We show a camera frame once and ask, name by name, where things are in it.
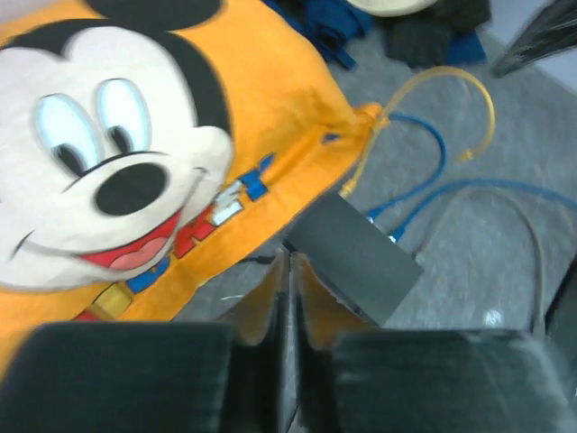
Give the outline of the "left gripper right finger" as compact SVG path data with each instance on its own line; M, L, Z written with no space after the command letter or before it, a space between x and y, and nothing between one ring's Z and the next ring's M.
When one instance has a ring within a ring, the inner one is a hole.
M300 419L310 432L573 432L559 354L527 332L375 327L296 254Z

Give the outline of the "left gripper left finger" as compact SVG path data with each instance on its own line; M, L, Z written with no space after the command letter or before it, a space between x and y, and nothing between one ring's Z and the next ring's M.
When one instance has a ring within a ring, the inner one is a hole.
M206 322L54 322L1 382L4 432L284 432L289 257Z

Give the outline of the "black network switch box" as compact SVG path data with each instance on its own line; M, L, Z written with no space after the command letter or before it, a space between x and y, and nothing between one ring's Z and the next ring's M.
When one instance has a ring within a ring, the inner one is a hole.
M284 245L304 254L344 305L384 327L423 268L336 192L318 198L289 228Z

